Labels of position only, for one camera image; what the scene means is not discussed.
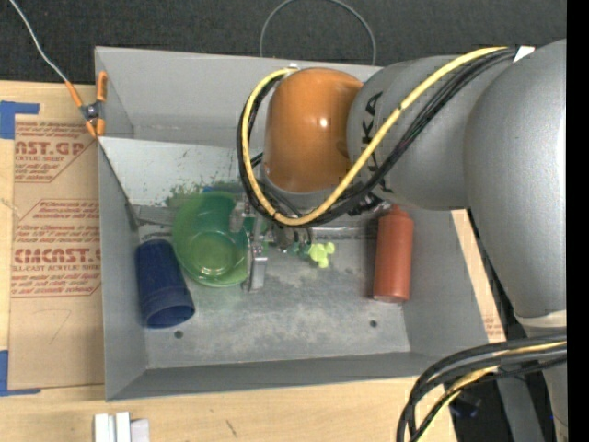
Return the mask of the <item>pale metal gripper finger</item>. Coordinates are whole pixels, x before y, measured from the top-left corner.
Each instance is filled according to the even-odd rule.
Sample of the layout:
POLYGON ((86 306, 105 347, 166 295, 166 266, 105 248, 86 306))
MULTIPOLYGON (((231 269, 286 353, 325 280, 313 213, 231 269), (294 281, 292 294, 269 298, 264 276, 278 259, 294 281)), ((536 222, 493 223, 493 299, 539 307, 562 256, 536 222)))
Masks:
POLYGON ((251 217, 250 206, 248 203, 236 203, 229 215, 229 231, 231 233, 239 232, 247 218, 251 217))
POLYGON ((249 292, 257 292, 264 287, 268 259, 267 248, 263 241, 257 235, 253 235, 249 246, 249 276, 247 284, 247 290, 249 292))

